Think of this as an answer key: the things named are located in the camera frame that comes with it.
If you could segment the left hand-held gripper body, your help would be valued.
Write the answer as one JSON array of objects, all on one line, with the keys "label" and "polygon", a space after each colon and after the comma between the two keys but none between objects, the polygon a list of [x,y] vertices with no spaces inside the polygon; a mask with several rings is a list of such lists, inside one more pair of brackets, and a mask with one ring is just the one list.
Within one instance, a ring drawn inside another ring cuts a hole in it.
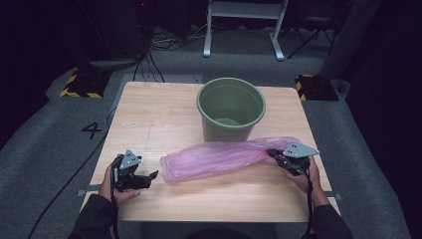
[{"label": "left hand-held gripper body", "polygon": [[119,154],[111,164],[111,185],[119,192],[129,187],[130,180],[135,177],[135,171],[141,163],[141,157],[136,156],[131,150]]}]

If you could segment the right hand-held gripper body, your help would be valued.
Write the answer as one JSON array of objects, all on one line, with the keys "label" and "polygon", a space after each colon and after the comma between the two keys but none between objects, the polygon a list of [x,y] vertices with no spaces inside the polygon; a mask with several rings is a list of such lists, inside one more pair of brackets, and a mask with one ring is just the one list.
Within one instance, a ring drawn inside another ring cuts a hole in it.
[{"label": "right hand-held gripper body", "polygon": [[282,152],[281,167],[293,176],[304,174],[310,167],[310,156],[319,154],[319,150],[292,140]]}]

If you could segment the green plastic bin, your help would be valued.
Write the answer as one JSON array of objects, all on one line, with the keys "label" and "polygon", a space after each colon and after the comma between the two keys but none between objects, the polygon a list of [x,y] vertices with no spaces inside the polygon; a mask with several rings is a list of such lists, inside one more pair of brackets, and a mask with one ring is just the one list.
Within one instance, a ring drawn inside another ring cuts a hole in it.
[{"label": "green plastic bin", "polygon": [[254,85],[236,78],[219,78],[198,92],[205,141],[244,141],[266,112],[266,101]]}]

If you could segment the pink plastic bag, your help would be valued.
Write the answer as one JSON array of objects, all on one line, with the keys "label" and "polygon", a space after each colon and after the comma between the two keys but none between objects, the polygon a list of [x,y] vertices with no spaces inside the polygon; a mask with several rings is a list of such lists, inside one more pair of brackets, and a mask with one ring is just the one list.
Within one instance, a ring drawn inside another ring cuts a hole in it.
[{"label": "pink plastic bag", "polygon": [[297,138],[260,137],[248,141],[211,141],[189,146],[160,158],[166,183],[194,180],[233,172],[266,161],[274,163],[267,149],[283,150]]}]

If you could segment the person's left hand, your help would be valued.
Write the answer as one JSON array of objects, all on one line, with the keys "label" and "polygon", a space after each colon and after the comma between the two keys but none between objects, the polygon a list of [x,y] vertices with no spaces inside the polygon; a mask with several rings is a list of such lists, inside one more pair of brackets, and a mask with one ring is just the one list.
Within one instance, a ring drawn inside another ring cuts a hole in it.
[{"label": "person's left hand", "polygon": [[108,201],[115,201],[117,205],[124,203],[132,198],[135,198],[140,195],[138,189],[128,189],[124,192],[119,192],[111,186],[111,168],[108,167],[105,171],[105,177],[101,184],[99,195]]}]

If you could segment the yellow black striped base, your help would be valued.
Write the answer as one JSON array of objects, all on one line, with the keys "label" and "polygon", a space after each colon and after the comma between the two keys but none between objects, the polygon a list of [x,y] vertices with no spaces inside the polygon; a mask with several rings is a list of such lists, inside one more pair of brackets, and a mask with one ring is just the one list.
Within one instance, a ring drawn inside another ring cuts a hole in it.
[{"label": "yellow black striped base", "polygon": [[74,71],[62,89],[61,97],[100,99],[105,95],[111,72],[93,71],[90,73]]},{"label": "yellow black striped base", "polygon": [[298,75],[295,77],[295,84],[302,101],[338,101],[331,81],[321,76]]}]

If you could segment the black tripod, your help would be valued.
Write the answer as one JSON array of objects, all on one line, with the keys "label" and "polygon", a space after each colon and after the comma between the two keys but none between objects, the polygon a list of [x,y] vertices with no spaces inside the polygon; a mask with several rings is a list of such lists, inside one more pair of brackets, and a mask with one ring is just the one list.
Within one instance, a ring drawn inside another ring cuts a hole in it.
[{"label": "black tripod", "polygon": [[290,59],[294,54],[296,54],[299,50],[301,50],[311,40],[316,40],[320,33],[323,33],[326,36],[329,42],[329,48],[332,49],[332,46],[336,39],[336,35],[333,35],[332,37],[328,35],[328,31],[333,31],[335,28],[335,21],[332,17],[317,17],[317,16],[301,15],[300,20],[302,23],[302,27],[305,30],[311,31],[312,33],[306,40],[304,40],[297,48],[295,48],[288,55],[288,59]]}]

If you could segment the grey pole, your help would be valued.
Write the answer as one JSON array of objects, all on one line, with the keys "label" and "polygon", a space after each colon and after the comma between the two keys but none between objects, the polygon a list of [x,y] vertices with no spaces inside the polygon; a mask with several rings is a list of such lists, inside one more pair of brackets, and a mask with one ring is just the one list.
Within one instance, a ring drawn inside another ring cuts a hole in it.
[{"label": "grey pole", "polygon": [[325,59],[319,75],[340,79],[376,15],[381,0],[355,0],[349,15]]}]

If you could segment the white metal stand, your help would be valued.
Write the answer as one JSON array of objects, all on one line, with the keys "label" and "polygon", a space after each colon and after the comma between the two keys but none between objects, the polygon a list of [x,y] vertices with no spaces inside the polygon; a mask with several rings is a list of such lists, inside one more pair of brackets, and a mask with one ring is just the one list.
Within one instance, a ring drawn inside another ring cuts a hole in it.
[{"label": "white metal stand", "polygon": [[211,56],[212,44],[212,20],[214,17],[222,18],[249,18],[276,20],[275,31],[269,34],[270,40],[276,55],[276,59],[283,61],[284,53],[280,47],[279,34],[285,18],[290,0],[281,0],[281,3],[245,3],[245,2],[224,2],[221,0],[208,0],[206,14],[206,36],[204,40],[203,56]]}]

